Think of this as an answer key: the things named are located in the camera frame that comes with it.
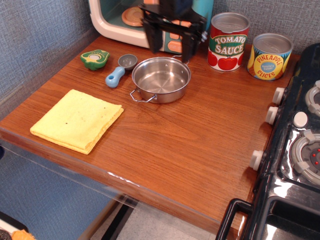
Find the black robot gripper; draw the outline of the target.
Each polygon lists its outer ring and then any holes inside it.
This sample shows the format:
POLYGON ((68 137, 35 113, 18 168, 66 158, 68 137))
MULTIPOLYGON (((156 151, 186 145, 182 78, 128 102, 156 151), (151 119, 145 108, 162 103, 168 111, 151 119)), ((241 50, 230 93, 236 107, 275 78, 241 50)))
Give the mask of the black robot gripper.
POLYGON ((163 46, 163 32, 182 37, 182 62, 188 62, 197 52, 207 19, 195 12, 192 0, 160 0, 141 3, 143 28, 149 49, 157 53, 163 46))

